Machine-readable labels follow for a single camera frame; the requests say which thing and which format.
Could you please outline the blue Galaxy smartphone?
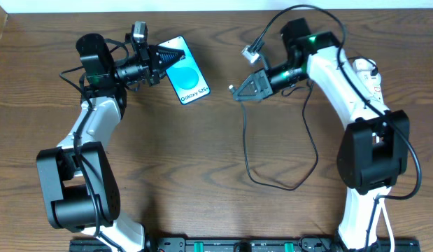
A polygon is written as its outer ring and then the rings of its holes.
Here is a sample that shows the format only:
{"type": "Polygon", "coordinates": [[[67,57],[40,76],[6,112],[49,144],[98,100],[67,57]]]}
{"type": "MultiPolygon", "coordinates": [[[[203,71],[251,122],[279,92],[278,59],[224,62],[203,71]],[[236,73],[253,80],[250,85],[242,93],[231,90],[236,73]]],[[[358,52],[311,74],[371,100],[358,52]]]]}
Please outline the blue Galaxy smartphone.
{"type": "Polygon", "coordinates": [[[170,83],[182,105],[192,103],[211,93],[186,40],[182,36],[159,44],[160,46],[183,50],[185,57],[166,70],[170,83]]]}

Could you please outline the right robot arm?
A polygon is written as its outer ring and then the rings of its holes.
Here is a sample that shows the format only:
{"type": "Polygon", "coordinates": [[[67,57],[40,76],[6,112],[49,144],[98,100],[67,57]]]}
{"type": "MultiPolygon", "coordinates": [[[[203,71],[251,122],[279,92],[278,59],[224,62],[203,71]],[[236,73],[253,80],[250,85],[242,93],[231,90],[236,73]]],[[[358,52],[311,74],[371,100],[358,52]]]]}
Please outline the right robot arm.
{"type": "Polygon", "coordinates": [[[264,63],[230,92],[242,103],[264,100],[299,81],[320,87],[344,128],[336,165],[347,187],[346,204],[331,249],[381,251],[376,228],[387,216],[391,188],[407,168],[409,118],[385,105],[376,63],[348,59],[343,40],[332,32],[313,33],[300,18],[281,29],[281,38],[286,61],[264,63]]]}

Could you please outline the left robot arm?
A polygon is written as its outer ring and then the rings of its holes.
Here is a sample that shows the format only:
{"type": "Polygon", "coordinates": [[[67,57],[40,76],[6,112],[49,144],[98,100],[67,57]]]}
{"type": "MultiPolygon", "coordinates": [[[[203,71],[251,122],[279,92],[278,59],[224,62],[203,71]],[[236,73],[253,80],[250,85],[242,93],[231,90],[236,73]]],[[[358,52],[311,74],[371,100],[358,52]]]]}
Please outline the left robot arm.
{"type": "Polygon", "coordinates": [[[125,42],[86,34],[76,42],[80,68],[75,86],[81,112],[68,135],[36,157],[49,224],[90,235],[112,251],[157,251],[157,241],[120,209],[120,193],[106,147],[127,107],[127,91],[158,84],[185,58],[180,49],[150,45],[145,35],[125,42]]]}

